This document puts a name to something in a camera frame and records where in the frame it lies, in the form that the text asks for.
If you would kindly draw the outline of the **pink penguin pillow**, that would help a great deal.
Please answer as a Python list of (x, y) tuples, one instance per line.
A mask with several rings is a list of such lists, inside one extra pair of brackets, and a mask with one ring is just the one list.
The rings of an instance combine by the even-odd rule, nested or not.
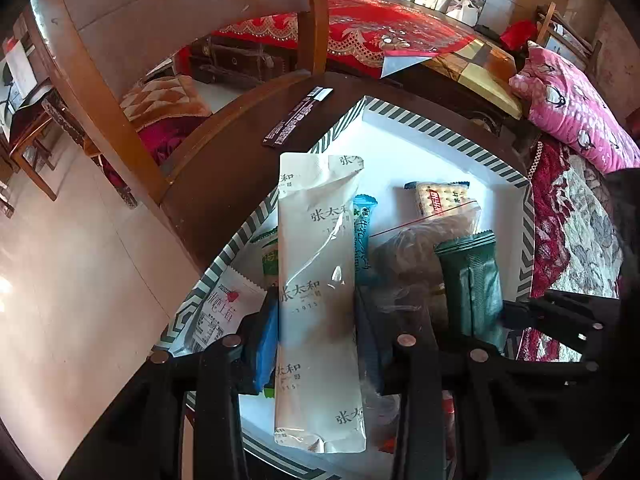
[(509, 84), (528, 103), (528, 120), (588, 160), (601, 174), (637, 168), (638, 145), (586, 74), (536, 42), (529, 41), (527, 49), (523, 69)]

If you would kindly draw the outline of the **framed wedding photo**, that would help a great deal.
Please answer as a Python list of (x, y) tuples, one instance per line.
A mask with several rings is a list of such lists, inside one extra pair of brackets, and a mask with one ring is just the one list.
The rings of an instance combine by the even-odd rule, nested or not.
[(448, 0), (445, 15), (475, 27), (486, 6), (486, 0)]

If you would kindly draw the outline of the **floral red white blanket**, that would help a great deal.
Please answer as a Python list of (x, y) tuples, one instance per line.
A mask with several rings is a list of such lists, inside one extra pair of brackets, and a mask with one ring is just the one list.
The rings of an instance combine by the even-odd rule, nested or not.
[(605, 180), (567, 146), (542, 136), (529, 168), (534, 200), (530, 296), (548, 290), (617, 298), (623, 251)]

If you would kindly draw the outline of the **clear bag of brown snacks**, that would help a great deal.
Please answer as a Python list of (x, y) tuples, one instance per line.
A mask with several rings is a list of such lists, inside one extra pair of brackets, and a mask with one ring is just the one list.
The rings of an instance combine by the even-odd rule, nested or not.
[(435, 247), (476, 233), (481, 215), (480, 204), (470, 200), (454, 214), (421, 218), (383, 234), (370, 257), (383, 307), (418, 310), (434, 325), (447, 325), (444, 279)]

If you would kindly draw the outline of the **green striped white box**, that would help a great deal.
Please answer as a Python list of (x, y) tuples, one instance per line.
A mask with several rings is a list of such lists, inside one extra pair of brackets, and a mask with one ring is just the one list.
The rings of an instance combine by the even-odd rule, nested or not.
[[(503, 296), (524, 299), (532, 286), (534, 205), (523, 170), (492, 154), (466, 134), (433, 118), (410, 112), (373, 96), (360, 99), (312, 151), (355, 154), (364, 160), (361, 192), (376, 198), (371, 220), (369, 261), (373, 272), (390, 268), (380, 248), (419, 220), (410, 182), (466, 182), (480, 205), (481, 229), (497, 237), (497, 261)], [(299, 479), (379, 479), (390, 471), (382, 452), (322, 457), (297, 452), (273, 441), (274, 402), (249, 396), (241, 402), (246, 452)]]

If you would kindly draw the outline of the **white green-edged biscuit packet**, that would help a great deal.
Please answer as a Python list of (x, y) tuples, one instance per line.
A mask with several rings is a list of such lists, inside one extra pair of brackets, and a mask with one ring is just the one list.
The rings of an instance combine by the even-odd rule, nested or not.
[(279, 281), (278, 228), (254, 236), (250, 244), (260, 249), (265, 288), (277, 286)]

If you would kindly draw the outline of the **light blue sachima packet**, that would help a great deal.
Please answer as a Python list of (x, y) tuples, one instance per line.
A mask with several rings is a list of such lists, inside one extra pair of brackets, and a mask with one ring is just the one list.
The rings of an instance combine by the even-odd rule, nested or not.
[(367, 194), (358, 194), (354, 205), (355, 272), (357, 285), (369, 285), (375, 281), (369, 262), (369, 236), (373, 211), (378, 201)]

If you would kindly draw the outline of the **red gold patterned cloth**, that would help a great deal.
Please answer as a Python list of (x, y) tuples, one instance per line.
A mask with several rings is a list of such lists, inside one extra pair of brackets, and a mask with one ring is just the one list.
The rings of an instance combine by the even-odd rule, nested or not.
[[(399, 0), (328, 0), (328, 62), (380, 79), (386, 58), (436, 58), (476, 39), (472, 32)], [(285, 72), (297, 65), (295, 13), (250, 18), (212, 32), (220, 46), (256, 50)]]

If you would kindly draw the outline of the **clear zip bag of dates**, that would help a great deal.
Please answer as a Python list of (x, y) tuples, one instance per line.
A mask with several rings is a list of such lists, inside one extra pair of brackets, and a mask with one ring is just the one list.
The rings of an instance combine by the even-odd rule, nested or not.
[[(373, 445), (382, 453), (393, 454), (396, 448), (400, 395), (381, 396), (375, 391), (369, 379), (363, 379), (360, 387), (364, 418), (368, 424), (367, 432), (372, 436)], [(453, 460), (456, 455), (454, 397), (448, 390), (442, 390), (442, 412), (444, 413), (446, 460)]]

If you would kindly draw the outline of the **dark wooden side table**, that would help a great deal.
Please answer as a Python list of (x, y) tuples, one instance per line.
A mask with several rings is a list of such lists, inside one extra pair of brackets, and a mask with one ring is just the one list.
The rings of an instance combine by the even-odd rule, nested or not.
[(162, 200), (181, 245), (195, 269), (203, 272), (222, 252), (241, 224), (278, 184), (280, 153), (262, 139), (314, 87), (332, 90), (302, 122), (285, 145), (306, 152), (363, 96), (372, 96), (465, 136), (518, 170), (526, 170), (510, 144), (461, 115), (401, 88), (373, 79), (337, 73), (312, 76), (306, 70), (286, 74), (241, 94), (220, 111), (228, 122), (172, 178)]

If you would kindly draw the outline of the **wooden chair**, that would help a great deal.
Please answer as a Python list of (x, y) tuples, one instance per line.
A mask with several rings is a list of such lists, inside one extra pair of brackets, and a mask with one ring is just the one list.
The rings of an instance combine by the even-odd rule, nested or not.
[(32, 40), (86, 133), (137, 192), (160, 203), (179, 170), (160, 170), (119, 106), (160, 62), (224, 26), (295, 13), (298, 66), (326, 66), (326, 0), (30, 0)]

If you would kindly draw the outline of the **white red-lettered sachet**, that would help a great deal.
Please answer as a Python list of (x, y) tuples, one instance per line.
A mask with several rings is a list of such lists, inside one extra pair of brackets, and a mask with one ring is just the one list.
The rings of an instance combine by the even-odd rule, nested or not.
[(260, 310), (266, 293), (237, 270), (224, 270), (189, 328), (188, 348), (200, 352), (224, 336), (235, 334), (243, 318)]

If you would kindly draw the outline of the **checked brown seat cushion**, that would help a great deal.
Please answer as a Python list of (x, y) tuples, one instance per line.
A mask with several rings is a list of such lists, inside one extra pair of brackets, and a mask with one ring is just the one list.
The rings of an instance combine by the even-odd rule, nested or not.
[(206, 118), (212, 114), (194, 80), (186, 75), (139, 82), (122, 97), (119, 106), (136, 131), (167, 118)]

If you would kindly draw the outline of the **black remote control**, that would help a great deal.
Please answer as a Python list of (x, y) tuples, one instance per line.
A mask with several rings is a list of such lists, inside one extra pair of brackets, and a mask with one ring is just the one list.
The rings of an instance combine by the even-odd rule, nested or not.
[(262, 145), (267, 148), (280, 148), (298, 124), (332, 92), (333, 88), (330, 87), (314, 87), (265, 135)]

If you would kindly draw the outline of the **green snack packet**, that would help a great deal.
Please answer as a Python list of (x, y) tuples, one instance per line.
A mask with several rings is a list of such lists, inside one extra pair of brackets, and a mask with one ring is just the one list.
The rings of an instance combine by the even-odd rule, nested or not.
[(496, 260), (496, 236), (491, 230), (446, 240), (435, 247), (450, 330), (493, 344), (506, 343), (501, 323), (503, 296)]

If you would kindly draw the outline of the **long white tea packet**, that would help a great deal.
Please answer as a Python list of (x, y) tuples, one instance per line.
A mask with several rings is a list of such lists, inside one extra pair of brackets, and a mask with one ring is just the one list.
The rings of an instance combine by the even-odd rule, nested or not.
[(311, 453), (355, 454), (367, 447), (352, 209), (362, 168), (358, 156), (280, 157), (274, 440)]

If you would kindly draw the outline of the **colourful cracker packet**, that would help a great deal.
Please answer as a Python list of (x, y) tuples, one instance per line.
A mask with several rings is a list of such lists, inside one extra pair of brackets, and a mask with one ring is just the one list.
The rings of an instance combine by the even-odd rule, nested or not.
[(416, 206), (424, 218), (454, 214), (469, 203), (469, 181), (459, 182), (408, 182), (405, 189), (414, 193)]

